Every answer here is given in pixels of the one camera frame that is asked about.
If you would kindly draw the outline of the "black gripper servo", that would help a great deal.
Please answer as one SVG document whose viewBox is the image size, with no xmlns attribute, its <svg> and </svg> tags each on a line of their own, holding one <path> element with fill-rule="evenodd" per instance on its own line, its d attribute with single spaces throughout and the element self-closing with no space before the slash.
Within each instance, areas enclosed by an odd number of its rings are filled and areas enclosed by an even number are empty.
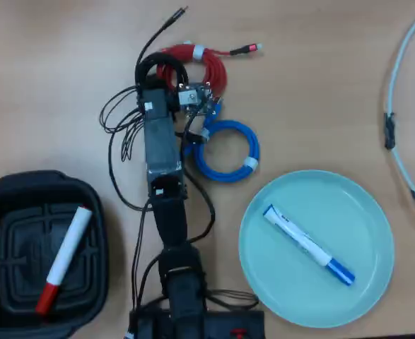
<svg viewBox="0 0 415 339">
<path fill-rule="evenodd" d="M 141 103 L 146 121 L 165 118 L 174 120 L 173 113 L 169 108 L 168 95 L 164 89 L 144 90 L 141 95 Z"/>
</svg>

